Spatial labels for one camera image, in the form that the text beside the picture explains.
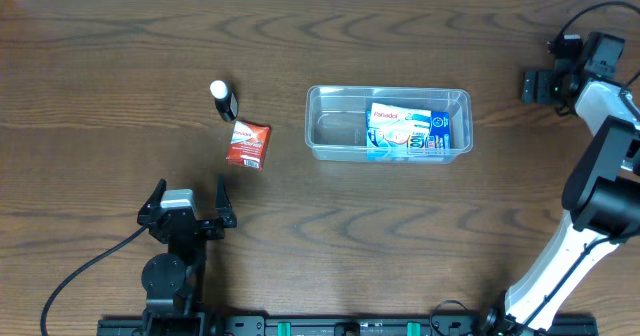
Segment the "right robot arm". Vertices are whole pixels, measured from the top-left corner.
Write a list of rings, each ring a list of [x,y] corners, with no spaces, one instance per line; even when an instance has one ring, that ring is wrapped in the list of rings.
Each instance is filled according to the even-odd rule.
[[[622,38],[560,33],[549,43],[550,70],[529,72],[523,99],[559,104],[582,119],[593,139],[565,183],[558,229],[527,273],[503,291],[479,335],[595,335],[592,316],[559,310],[605,256],[639,234],[639,110],[615,80]]]

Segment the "white Panadol box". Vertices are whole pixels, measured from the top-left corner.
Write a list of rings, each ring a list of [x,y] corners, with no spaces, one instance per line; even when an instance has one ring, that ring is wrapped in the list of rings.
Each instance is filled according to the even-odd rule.
[[[431,124],[430,110],[373,103],[370,111],[369,125],[384,131],[428,133]]]

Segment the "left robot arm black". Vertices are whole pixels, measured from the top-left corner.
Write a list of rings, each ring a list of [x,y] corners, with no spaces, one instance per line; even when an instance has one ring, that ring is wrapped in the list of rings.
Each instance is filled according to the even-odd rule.
[[[169,190],[158,182],[138,212],[137,222],[167,246],[143,268],[146,291],[144,335],[222,335],[224,320],[207,310],[202,301],[207,264],[206,246],[221,240],[225,230],[237,226],[224,177],[215,195],[216,216],[200,219],[190,189]]]

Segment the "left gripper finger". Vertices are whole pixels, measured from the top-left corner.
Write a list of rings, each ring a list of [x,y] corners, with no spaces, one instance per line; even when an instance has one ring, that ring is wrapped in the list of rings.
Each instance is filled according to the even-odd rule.
[[[226,191],[224,176],[222,174],[220,174],[217,179],[215,210],[222,219],[232,218],[232,206]]]
[[[167,182],[165,179],[160,179],[151,193],[147,201],[143,205],[143,214],[152,215],[156,210],[161,208],[161,200],[166,192]]]

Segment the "clear plastic container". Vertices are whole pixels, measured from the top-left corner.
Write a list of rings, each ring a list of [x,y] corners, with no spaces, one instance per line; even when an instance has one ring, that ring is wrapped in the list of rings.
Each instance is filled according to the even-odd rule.
[[[366,112],[373,103],[447,112],[451,147],[372,148],[366,144]],[[463,89],[313,86],[306,105],[305,141],[319,160],[447,164],[474,146],[470,95]]]

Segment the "blue fever patch box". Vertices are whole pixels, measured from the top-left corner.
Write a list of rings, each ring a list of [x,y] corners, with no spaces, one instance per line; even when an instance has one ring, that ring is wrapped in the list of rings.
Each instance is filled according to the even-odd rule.
[[[451,147],[450,118],[447,112],[408,112],[403,117],[409,122],[410,133],[374,127],[371,111],[366,112],[366,144],[372,148],[400,148],[409,152],[422,149],[449,149]]]

